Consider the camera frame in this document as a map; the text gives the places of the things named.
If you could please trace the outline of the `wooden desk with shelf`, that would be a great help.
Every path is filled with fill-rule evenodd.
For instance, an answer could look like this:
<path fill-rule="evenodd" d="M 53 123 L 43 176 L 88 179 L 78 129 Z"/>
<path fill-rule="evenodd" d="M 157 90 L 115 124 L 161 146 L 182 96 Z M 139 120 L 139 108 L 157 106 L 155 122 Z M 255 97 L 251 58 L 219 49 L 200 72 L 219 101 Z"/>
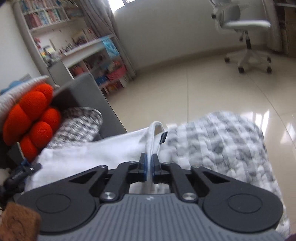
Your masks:
<path fill-rule="evenodd" d="M 283 52 L 295 58 L 295 1 L 274 1 Z"/>

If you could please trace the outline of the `brown fuzzy sleeve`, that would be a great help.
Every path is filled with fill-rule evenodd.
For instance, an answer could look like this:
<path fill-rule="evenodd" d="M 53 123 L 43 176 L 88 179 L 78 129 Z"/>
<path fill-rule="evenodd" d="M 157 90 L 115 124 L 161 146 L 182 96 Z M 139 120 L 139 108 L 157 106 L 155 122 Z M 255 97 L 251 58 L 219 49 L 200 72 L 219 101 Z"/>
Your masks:
<path fill-rule="evenodd" d="M 1 216 L 1 240 L 37 240 L 41 222 L 36 211 L 9 202 Z"/>

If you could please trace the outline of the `grey sofa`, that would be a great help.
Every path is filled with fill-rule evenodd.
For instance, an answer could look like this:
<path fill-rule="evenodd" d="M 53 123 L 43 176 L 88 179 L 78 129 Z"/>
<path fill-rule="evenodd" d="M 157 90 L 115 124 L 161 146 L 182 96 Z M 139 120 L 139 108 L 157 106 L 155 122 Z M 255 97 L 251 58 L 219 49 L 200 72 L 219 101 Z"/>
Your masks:
<path fill-rule="evenodd" d="M 83 74 L 53 89 L 50 106 L 60 111 L 62 121 L 45 148 L 63 148 L 126 132 L 91 74 Z M 1 168 L 14 169 L 17 164 L 8 156 L 12 146 L 4 143 L 3 127 L 4 124 L 1 126 Z"/>

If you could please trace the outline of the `grey checkered quilt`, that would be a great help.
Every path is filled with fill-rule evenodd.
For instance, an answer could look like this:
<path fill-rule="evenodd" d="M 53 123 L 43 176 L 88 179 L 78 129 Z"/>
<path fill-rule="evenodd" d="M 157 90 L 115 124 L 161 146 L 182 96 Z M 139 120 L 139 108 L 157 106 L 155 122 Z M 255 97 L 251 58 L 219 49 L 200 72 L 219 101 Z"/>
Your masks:
<path fill-rule="evenodd" d="M 261 129 L 247 118 L 219 111 L 163 133 L 158 158 L 184 169 L 205 167 L 282 196 Z"/>

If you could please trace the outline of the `white bookshelf with books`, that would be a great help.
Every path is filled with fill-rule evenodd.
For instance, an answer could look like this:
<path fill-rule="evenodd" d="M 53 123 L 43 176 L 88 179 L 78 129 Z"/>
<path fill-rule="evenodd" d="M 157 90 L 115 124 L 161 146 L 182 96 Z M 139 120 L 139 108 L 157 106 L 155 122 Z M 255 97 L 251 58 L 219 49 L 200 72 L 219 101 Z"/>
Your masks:
<path fill-rule="evenodd" d="M 132 80 L 126 74 L 109 81 L 107 74 L 125 66 L 114 35 L 97 37 L 88 27 L 77 1 L 13 1 L 13 12 L 27 51 L 48 82 L 62 86 L 90 73 L 109 94 Z"/>

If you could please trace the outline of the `grey white pillow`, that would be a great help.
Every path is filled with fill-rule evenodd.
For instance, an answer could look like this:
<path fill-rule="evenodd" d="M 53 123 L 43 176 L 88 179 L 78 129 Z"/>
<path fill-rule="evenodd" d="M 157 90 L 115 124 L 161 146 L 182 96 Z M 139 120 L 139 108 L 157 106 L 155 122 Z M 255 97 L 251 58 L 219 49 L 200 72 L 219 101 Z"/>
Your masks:
<path fill-rule="evenodd" d="M 28 81 L 11 88 L 1 95 L 1 126 L 4 124 L 11 108 L 21 99 L 21 97 L 32 90 L 39 84 L 45 83 L 49 79 L 49 76 L 43 75 L 36 78 L 32 78 Z"/>

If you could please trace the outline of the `white office chair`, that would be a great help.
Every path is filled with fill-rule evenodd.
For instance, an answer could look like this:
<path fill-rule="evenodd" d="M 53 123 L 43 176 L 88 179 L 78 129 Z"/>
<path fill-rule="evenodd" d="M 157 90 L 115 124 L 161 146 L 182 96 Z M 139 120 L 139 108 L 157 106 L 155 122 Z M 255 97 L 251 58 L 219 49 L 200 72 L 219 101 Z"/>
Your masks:
<path fill-rule="evenodd" d="M 251 40 L 248 32 L 251 30 L 269 30 L 271 23 L 266 20 L 241 20 L 242 8 L 238 1 L 210 1 L 213 11 L 211 18 L 215 21 L 217 28 L 222 30 L 232 30 L 240 34 L 239 41 L 246 43 L 246 49 L 228 53 L 224 61 L 230 62 L 231 57 L 244 54 L 237 62 L 238 72 L 245 73 L 244 66 L 250 63 L 250 59 L 255 59 L 260 64 L 266 66 L 266 72 L 272 73 L 271 57 L 265 52 L 255 51 L 252 49 Z"/>

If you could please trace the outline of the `white t-shirt orange print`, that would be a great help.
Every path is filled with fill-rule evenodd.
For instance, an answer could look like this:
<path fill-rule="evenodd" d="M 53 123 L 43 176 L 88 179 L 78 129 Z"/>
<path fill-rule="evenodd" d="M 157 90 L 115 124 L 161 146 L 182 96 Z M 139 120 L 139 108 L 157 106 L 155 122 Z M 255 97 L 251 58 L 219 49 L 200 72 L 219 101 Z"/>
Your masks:
<path fill-rule="evenodd" d="M 163 126 L 155 121 L 147 128 L 125 133 L 96 142 L 62 149 L 43 149 L 37 158 L 41 169 L 27 179 L 25 191 L 62 180 L 99 165 L 115 169 L 120 163 L 138 162 L 142 153 L 147 156 L 147 179 L 137 181 L 129 191 L 134 194 L 157 194 L 161 188 L 152 182 L 151 156 L 161 147 L 161 135 L 175 128 L 175 124 Z"/>

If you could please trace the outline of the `orange pumpkin plush cushion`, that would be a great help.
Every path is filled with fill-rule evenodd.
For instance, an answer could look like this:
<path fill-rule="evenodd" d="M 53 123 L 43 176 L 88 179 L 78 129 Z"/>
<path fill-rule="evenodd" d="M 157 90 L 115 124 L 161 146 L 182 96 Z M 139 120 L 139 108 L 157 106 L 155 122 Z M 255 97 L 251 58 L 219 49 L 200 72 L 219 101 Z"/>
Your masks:
<path fill-rule="evenodd" d="M 27 161 L 32 162 L 53 138 L 62 115 L 50 106 L 53 87 L 43 83 L 24 94 L 8 112 L 3 127 L 3 140 L 8 146 L 20 144 Z"/>

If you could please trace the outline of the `grey left curtain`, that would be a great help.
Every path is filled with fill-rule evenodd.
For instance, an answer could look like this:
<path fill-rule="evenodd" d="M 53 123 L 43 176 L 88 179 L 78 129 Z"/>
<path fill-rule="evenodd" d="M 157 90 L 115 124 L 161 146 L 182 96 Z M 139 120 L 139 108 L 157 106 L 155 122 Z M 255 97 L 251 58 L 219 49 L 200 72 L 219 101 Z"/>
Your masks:
<path fill-rule="evenodd" d="M 83 12 L 86 24 L 93 30 L 97 37 L 101 38 L 111 34 L 114 35 L 112 41 L 119 51 L 128 75 L 131 78 L 135 78 L 135 70 L 118 38 L 115 18 L 109 2 L 101 0 L 81 0 L 77 1 L 77 5 Z"/>

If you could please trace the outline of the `blue plush toy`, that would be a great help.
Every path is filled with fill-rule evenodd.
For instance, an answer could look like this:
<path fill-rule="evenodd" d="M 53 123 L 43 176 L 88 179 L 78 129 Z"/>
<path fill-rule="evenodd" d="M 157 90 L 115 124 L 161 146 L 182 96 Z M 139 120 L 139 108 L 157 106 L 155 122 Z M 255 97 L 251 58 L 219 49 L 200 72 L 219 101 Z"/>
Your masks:
<path fill-rule="evenodd" d="M 10 89 L 22 84 L 23 81 L 20 81 L 20 80 L 16 80 L 16 81 L 13 81 L 10 83 L 10 85 L 7 87 L 7 88 L 4 88 L 1 90 L 1 95 L 3 95 L 4 93 L 6 93 L 7 91 L 9 91 Z"/>

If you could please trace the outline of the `pink storage box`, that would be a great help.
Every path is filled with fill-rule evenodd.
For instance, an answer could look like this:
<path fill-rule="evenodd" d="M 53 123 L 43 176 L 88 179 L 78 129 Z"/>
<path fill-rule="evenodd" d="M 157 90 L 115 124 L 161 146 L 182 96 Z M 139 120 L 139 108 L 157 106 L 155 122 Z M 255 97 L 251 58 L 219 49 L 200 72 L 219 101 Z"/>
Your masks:
<path fill-rule="evenodd" d="M 114 70 L 111 73 L 108 73 L 106 76 L 109 81 L 115 81 L 123 77 L 125 74 L 126 74 L 126 67 L 120 66 L 118 69 Z"/>

